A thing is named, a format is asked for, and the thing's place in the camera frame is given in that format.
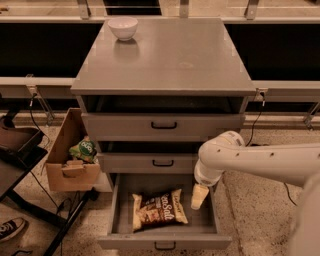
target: white bowl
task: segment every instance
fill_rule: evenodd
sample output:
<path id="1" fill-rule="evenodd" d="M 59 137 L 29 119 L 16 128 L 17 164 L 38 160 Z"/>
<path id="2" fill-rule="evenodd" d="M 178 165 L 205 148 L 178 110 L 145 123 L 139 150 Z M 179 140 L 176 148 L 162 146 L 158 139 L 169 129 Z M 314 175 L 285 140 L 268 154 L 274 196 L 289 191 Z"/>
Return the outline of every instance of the white bowl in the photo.
<path id="1" fill-rule="evenodd" d="M 108 21 L 111 32 L 121 41 L 130 40 L 137 31 L 138 20 L 132 17 L 118 17 Z"/>

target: drawer handle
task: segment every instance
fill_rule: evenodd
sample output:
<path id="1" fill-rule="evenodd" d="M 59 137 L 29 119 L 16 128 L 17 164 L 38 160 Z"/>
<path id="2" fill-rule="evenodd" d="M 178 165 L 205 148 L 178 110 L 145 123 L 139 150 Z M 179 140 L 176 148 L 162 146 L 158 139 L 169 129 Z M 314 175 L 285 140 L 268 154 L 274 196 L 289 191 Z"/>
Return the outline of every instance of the drawer handle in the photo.
<path id="1" fill-rule="evenodd" d="M 159 163 L 159 162 L 157 163 L 156 160 L 152 160 L 152 164 L 153 164 L 154 166 L 156 166 L 156 167 L 170 167 L 170 166 L 173 166 L 174 160 L 171 160 L 170 163 L 168 163 L 168 164 L 161 164 L 161 163 Z"/>
<path id="2" fill-rule="evenodd" d="M 153 129 L 163 129 L 163 130 L 172 130 L 177 128 L 177 122 L 174 122 L 172 126 L 157 126 L 154 122 L 151 122 L 151 127 Z"/>
<path id="3" fill-rule="evenodd" d="M 171 250 L 174 250 L 176 249 L 176 242 L 174 241 L 173 242 L 173 245 L 172 247 L 161 247 L 161 246 L 158 246 L 157 245 L 157 242 L 154 242 L 154 248 L 158 251 L 171 251 Z"/>

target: metal bracket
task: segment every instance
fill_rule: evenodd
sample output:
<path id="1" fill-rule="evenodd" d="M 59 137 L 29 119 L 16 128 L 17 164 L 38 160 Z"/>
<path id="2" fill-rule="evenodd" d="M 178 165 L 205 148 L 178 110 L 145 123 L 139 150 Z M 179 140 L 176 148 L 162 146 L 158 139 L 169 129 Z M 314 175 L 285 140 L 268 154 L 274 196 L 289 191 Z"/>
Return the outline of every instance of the metal bracket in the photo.
<path id="1" fill-rule="evenodd" d="M 247 18 L 247 20 L 254 20 L 257 14 L 258 4 L 259 0 L 249 0 L 247 9 L 244 12 L 244 16 Z"/>
<path id="2" fill-rule="evenodd" d="M 189 17 L 189 0 L 180 0 L 180 18 Z"/>
<path id="3" fill-rule="evenodd" d="M 256 96 L 254 97 L 254 101 L 265 101 L 265 96 L 268 92 L 267 88 L 258 88 L 256 89 Z"/>
<path id="4" fill-rule="evenodd" d="M 91 11 L 87 0 L 77 0 L 80 10 L 80 17 L 83 20 L 88 20 L 91 16 Z"/>
<path id="5" fill-rule="evenodd" d="M 7 6 L 0 6 L 0 16 L 9 15 L 9 8 Z"/>
<path id="6" fill-rule="evenodd" d="M 313 126 L 311 124 L 312 119 L 320 110 L 320 102 L 314 103 L 313 106 L 309 109 L 307 116 L 304 118 L 303 122 L 310 131 L 313 131 Z"/>
<path id="7" fill-rule="evenodd" d="M 28 74 L 26 76 L 26 86 L 27 86 L 27 89 L 29 90 L 30 94 L 32 95 L 32 97 L 36 98 L 41 107 L 43 108 L 46 116 L 47 116 L 47 126 L 50 126 L 52 124 L 52 121 L 54 119 L 54 113 L 49 105 L 49 103 L 47 102 L 46 99 L 44 99 L 39 91 L 39 88 L 37 87 L 37 85 L 35 85 L 34 83 L 32 83 L 32 78 L 33 78 L 33 75 L 32 74 Z"/>

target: cabinet top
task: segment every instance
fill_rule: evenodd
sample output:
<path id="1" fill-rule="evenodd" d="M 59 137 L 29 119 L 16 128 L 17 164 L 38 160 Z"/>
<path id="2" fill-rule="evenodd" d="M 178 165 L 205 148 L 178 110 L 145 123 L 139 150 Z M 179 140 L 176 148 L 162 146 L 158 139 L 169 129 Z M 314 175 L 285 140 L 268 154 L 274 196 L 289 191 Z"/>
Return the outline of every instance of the cabinet top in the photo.
<path id="1" fill-rule="evenodd" d="M 218 18 L 138 19 L 129 41 L 107 22 L 71 88 L 76 95 L 254 95 L 251 79 Z"/>

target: green object in box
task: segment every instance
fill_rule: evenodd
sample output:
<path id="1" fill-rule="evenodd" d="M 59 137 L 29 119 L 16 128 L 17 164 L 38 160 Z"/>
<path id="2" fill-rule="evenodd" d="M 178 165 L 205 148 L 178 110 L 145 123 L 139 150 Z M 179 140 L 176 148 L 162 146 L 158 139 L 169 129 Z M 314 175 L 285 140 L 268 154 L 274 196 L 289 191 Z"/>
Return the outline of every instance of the green object in box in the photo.
<path id="1" fill-rule="evenodd" d="M 85 136 L 82 141 L 69 149 L 69 154 L 73 157 L 81 159 L 87 163 L 94 163 L 94 156 L 97 151 L 93 141 Z"/>

